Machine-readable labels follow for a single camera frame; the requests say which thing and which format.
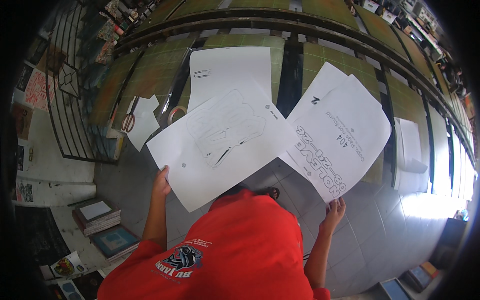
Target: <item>metal railing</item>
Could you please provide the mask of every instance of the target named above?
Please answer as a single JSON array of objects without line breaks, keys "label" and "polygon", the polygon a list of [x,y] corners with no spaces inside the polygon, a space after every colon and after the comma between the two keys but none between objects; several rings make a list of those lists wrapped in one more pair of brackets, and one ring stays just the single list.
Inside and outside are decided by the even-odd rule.
[{"label": "metal railing", "polygon": [[50,45],[46,50],[47,103],[64,158],[115,163],[116,141],[106,138],[107,128],[88,123],[97,90],[94,78],[99,76],[97,71],[103,66],[88,55],[95,54],[95,42],[98,41],[89,24],[89,16],[101,18],[94,10],[86,1],[65,0],[52,13],[55,25],[49,32]]}]

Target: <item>tiled floor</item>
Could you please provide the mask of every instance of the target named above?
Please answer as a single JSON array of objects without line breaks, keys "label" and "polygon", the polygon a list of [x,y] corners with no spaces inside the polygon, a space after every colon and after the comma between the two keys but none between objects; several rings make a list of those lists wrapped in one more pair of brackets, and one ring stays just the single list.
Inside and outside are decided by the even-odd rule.
[{"label": "tiled floor", "polygon": [[[98,195],[121,208],[122,224],[140,236],[157,167],[146,146],[139,153],[126,142],[118,166],[96,166],[95,183]],[[400,197],[390,186],[389,168],[385,163],[382,186],[359,182],[344,195],[346,215],[333,235],[328,255],[326,285],[332,298],[357,294],[425,262],[446,218],[455,212],[456,202],[450,198],[422,193]],[[308,253],[325,217],[325,204],[314,187],[278,158],[244,183],[253,190],[280,189],[278,202],[297,216]],[[210,204],[188,213],[174,193],[168,195],[169,248],[183,240]]]}]

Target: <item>person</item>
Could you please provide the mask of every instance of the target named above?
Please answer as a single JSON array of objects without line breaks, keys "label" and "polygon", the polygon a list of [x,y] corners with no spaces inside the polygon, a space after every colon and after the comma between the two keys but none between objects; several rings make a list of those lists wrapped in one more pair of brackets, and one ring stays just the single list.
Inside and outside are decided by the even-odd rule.
[{"label": "person", "polygon": [[155,178],[138,249],[103,280],[99,300],[330,299],[325,272],[341,197],[327,205],[305,267],[297,218],[274,200],[275,188],[258,195],[235,186],[167,250],[167,172]]}]

